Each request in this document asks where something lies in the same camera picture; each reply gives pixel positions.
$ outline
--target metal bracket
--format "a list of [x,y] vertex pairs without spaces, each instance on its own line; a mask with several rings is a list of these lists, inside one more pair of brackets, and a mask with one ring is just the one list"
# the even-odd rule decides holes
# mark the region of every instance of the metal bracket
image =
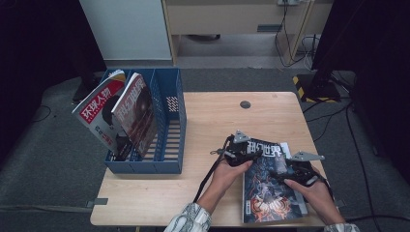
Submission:
[[250,141],[250,137],[242,133],[240,130],[236,130],[235,137],[233,138],[233,143],[241,143]]
[[325,159],[324,156],[319,156],[319,155],[315,155],[315,154],[312,154],[312,153],[307,153],[307,152],[300,151],[300,152],[296,153],[295,155],[293,155],[290,160],[294,160],[294,161],[311,161],[311,160],[324,160],[324,159]]

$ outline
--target person's arm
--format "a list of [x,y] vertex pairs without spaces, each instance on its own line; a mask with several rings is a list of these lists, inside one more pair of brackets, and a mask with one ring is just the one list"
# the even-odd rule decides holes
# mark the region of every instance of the person's arm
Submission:
[[208,231],[212,222],[211,214],[217,208],[218,203],[236,178],[246,172],[251,165],[252,161],[248,161],[231,167],[226,160],[221,161],[214,171],[211,184],[197,202],[188,204],[180,215],[171,220],[164,232]]
[[285,183],[305,197],[310,206],[326,224],[325,232],[360,231],[355,224],[346,223],[323,182],[317,181],[309,188],[292,180],[285,180]]

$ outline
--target yellow black tape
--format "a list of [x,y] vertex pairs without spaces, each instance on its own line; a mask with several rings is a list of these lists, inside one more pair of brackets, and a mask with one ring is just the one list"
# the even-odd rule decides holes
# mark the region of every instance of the yellow black tape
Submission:
[[302,102],[337,102],[337,100],[330,98],[308,98],[305,94],[304,89],[302,88],[302,84],[298,76],[293,76],[293,83],[296,86],[296,90],[298,91],[299,98]]
[[293,83],[296,86],[296,90],[298,91],[299,98],[301,99],[302,102],[306,102],[306,97],[305,97],[305,91],[302,88],[301,82],[299,81],[298,76],[293,76]]

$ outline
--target white wall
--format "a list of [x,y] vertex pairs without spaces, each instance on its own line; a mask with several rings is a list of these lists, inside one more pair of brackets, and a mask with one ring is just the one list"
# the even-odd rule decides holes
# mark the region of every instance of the white wall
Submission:
[[104,60],[171,60],[161,0],[80,0]]

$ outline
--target book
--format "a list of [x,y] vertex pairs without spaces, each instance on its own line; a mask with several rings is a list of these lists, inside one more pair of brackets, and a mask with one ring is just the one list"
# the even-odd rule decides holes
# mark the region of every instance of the book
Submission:
[[157,134],[157,122],[149,87],[140,73],[133,73],[111,113],[144,157]]
[[124,91],[126,79],[123,71],[112,72],[72,112],[116,160],[125,160],[132,149],[130,139],[111,114]]
[[243,223],[301,218],[308,213],[304,197],[271,173],[287,172],[290,158],[287,143],[267,142],[251,138],[248,153],[263,150],[263,155],[244,173]]

